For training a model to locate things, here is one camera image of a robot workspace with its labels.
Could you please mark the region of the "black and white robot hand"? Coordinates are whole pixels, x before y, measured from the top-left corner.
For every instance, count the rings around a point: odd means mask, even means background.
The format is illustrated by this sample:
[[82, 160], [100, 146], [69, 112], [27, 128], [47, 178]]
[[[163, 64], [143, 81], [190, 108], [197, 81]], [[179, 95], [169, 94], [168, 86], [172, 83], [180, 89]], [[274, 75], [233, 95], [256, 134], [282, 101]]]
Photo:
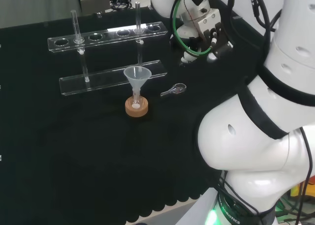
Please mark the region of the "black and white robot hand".
[[187, 9], [180, 13], [180, 19], [183, 25], [177, 28], [177, 34], [185, 44], [181, 62], [189, 64], [199, 57], [206, 57], [207, 62], [213, 63], [232, 51], [233, 42], [218, 9]]

